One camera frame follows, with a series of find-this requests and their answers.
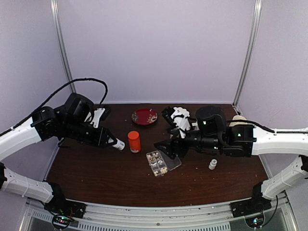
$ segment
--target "white object in gripper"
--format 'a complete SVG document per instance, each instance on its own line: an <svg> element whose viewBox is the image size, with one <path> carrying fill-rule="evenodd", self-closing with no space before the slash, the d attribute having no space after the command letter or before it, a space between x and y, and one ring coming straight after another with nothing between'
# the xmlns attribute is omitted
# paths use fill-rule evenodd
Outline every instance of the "white object in gripper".
<svg viewBox="0 0 308 231"><path fill-rule="evenodd" d="M209 168L210 170L214 170L214 168L216 167L216 165L217 165L217 160L216 160L216 159L212 159L212 161L211 161L210 165L208 166L208 168Z"/></svg>

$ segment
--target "wooden table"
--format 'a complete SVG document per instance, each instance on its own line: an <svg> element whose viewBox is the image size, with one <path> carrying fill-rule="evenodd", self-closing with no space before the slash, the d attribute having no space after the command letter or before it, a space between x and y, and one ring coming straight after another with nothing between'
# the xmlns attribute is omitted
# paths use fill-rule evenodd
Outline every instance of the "wooden table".
<svg viewBox="0 0 308 231"><path fill-rule="evenodd" d="M204 205L243 199L251 196L255 184L267 178L258 156L233 158L217 155L215 170L208 168L214 158L191 150L182 165L163 177L155 177L145 154L154 151L153 144L169 138L168 123L161 116L167 104L116 104L101 123L126 148L119 151L109 147L99 149L66 140L51 167L49 182L61 185L69 199L123 206L182 206ZM200 104L181 104L194 116ZM231 105L220 105L227 119L235 111ZM138 126L131 114L139 108L153 108L158 121L149 126ZM133 154L128 147L127 134L136 130L141 137L141 153Z"/></svg>

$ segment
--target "black cable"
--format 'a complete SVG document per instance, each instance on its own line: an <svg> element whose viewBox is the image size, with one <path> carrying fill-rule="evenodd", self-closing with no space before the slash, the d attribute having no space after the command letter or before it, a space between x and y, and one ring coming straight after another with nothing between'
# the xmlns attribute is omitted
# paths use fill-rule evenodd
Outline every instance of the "black cable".
<svg viewBox="0 0 308 231"><path fill-rule="evenodd" d="M231 146L228 145L228 144L223 140L223 138L222 138L222 131L219 131L219 132L217 133L217 138L218 138L218 141L219 141L224 147L226 147L226 148L231 148Z"/></svg>
<svg viewBox="0 0 308 231"><path fill-rule="evenodd" d="M276 214L277 208L278 208L278 196L276 195L276 207L275 207L274 213L273 215L271 215L270 219L264 225L262 225L262 227L268 225L269 222L273 219L274 215Z"/></svg>
<svg viewBox="0 0 308 231"><path fill-rule="evenodd" d="M4 134L12 131L13 129L17 128L18 126L22 125L24 122L26 122L30 117L32 117L34 115L34 113L36 113L37 111L39 111L53 96L55 96L55 94L57 94L59 91L61 91L63 88L65 88L66 86L70 85L71 83L74 83L74 82L79 82L79 81L94 81L94 82L99 82L101 84L104 85L105 87L105 94L104 96L102 97L102 100L100 101L100 104L99 104L99 107L101 107L104 99L106 98L107 96L107 93L108 93L108 87L107 87L107 84L102 81L102 80L99 80L99 79L96 79L96 78L76 78L76 79L73 79L65 84L63 84L61 87L59 87L57 90L55 90L43 103L41 103L40 106L38 106L33 112L31 112L30 115L28 115L26 118L24 118L23 120L21 120L20 122L18 122L16 125L14 125L12 128L9 128L7 130L5 130L4 132L0 133L0 137L3 136Z"/></svg>
<svg viewBox="0 0 308 231"><path fill-rule="evenodd" d="M277 133L277 134L308 134L308 131L277 131L275 132L273 129L270 129L266 126L263 126L255 121L251 121L251 120L244 120L244 119L236 119L236 120L227 120L227 123L232 123L232 122L244 122L244 123L249 123L249 124L253 124L256 125L257 127L268 131L270 133Z"/></svg>
<svg viewBox="0 0 308 231"><path fill-rule="evenodd" d="M244 120L244 119L236 119L236 120L227 120L227 123L232 123L232 122L244 122L244 123L249 123L249 124L253 124L253 125L256 125L257 127L265 130L265 131L268 131L268 132L271 132L271 133L275 133L274 130L266 127L266 126L263 126L255 121L251 121L251 120Z"/></svg>

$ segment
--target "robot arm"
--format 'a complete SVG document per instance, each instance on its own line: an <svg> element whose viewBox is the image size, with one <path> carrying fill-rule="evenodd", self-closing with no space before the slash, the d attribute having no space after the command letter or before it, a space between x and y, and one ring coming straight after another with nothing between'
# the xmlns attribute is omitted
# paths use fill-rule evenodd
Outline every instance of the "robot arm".
<svg viewBox="0 0 308 231"><path fill-rule="evenodd" d="M155 147L171 159L184 157L191 148L202 153L220 152L231 157L297 155L279 174L257 184L253 188L252 198L231 203L234 217L271 208L271 199L308 175L308 128L271 130L247 123L228 127L222 109L213 106L198 109L196 118L199 130L186 131L185 137L177 131L171 139L155 143Z"/></svg>
<svg viewBox="0 0 308 231"><path fill-rule="evenodd" d="M71 138L99 148L113 146L122 150L125 144L115 138L107 128L99 126L99 122L109 113L110 109L107 107L94 110L94 104L89 99L72 93L64 105L55 109L42 107L23 124L2 135L0 161L26 146L51 137ZM21 176L2 163L0 190L40 200L55 213L59 213L59 210L66 211L77 204L71 205L65 199L59 185Z"/></svg>

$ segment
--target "white cylindrical object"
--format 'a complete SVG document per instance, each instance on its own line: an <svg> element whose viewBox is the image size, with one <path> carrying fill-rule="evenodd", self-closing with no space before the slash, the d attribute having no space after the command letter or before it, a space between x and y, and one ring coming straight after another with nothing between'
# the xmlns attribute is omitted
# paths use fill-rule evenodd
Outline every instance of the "white cylindrical object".
<svg viewBox="0 0 308 231"><path fill-rule="evenodd" d="M216 167L216 165L217 165L217 160L216 160L216 159L212 159L212 161L211 161L210 165L208 166L208 168L209 168L210 170L214 170L214 168Z"/></svg>
<svg viewBox="0 0 308 231"><path fill-rule="evenodd" d="M125 143L119 139L117 139L117 143L115 145L112 145L114 148L118 150L123 150L125 148Z"/></svg>

